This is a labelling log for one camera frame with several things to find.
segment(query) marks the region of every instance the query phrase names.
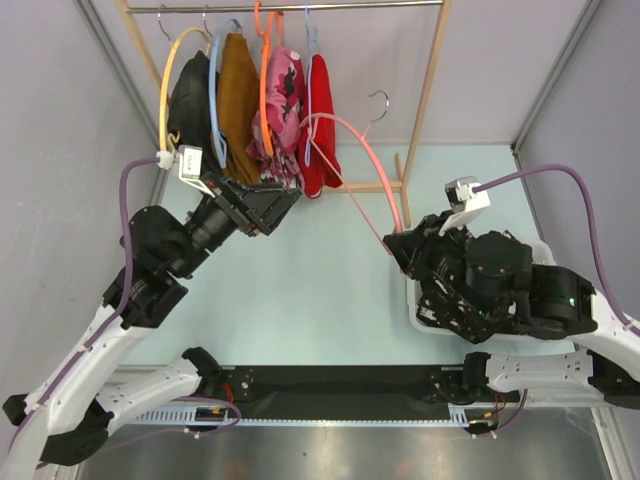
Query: brushed metal surface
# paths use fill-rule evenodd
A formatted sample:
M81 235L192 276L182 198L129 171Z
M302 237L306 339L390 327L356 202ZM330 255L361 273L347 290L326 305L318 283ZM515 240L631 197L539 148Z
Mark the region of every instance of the brushed metal surface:
M116 444L152 429L125 427ZM84 480L610 480L588 409L525 411L496 440L458 429L242 427L95 455Z

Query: brown garment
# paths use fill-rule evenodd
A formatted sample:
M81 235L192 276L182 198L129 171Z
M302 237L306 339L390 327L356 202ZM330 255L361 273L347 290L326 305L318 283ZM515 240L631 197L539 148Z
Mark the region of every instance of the brown garment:
M258 161L246 152L253 138L251 120L258 110L259 99L260 77L247 40L239 33L230 33L222 49L216 108L220 131L227 139L225 173L246 184L260 183Z

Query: black garment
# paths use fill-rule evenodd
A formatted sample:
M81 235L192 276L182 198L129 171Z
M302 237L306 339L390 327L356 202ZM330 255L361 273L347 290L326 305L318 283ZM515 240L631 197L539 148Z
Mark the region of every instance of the black garment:
M184 144L202 148L203 170L222 175L211 145L209 59L200 50L186 63L173 89L169 100L167 132L180 132L176 147Z

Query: clothing rack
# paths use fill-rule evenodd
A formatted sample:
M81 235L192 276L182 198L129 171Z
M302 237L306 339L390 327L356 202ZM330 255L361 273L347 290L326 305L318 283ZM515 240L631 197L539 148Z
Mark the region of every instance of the clothing rack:
M128 0L114 0L116 6L123 18L123 21L131 35L134 44L142 56L142 59L149 71L153 82L155 83L158 92L160 92L161 77L149 47L142 35L140 26L136 21L135 15L157 15L157 14L202 14L202 13L250 13L253 12L253 5L238 5L238 6L185 6L185 7L167 7L160 6L154 7L131 7ZM346 10L346 9L368 9L368 8L399 8L399 7L427 7L437 6L439 8L438 20L431 42L431 51L429 53L429 60L427 62L424 81L422 84L422 91L420 92L420 100L418 102L418 109L416 112L416 119L413 125L413 131L411 133L411 140L409 142L409 150L407 151L406 162L403 163L400 153L395 155L395 167L398 180L391 181L391 189L395 193L400 194L400 200L402 204L402 214L404 222L407 227L411 226L411 210L409 208L409 196L407 189L409 187L409 180L411 178L411 170L413 168L413 162L415 160L416 150L418 148L418 142L420 140L420 134L422 132L422 125L424 123L424 117L427 110L427 104L429 102L429 94L431 93L431 87L435 78L436 67L440 58L440 51L442 49L442 42L444 40L444 33L447 27L447 20L449 18L449 10L451 8L452 0L397 0L392 2L361 2L361 3L325 3L325 4L300 4L300 5L263 5L260 7L262 11L305 11L305 10ZM350 183L349 188L354 192L359 193L383 193L384 188L381 182L368 182L368 183ZM339 188L325 188L328 191L334 192L346 192L344 186Z

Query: red garment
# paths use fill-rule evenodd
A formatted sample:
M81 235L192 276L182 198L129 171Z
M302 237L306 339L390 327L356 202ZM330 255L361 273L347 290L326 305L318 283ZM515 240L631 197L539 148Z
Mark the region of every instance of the red garment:
M324 58L314 55L311 58L311 108L312 113L333 114L333 100L331 98L331 85L329 82L329 72ZM302 107L301 119L309 115L308 88L305 88L305 100ZM318 122L314 142L329 159L335 169L342 173L340 164L336 158L336 124L327 118L313 119L312 123ZM324 159L309 144L311 148L311 164L305 164L305 149L307 147L308 124L302 127L302 135L298 143L298 165L304 180L304 193L309 198L317 198L322 193L322 186L339 187L342 185L340 179L327 166Z

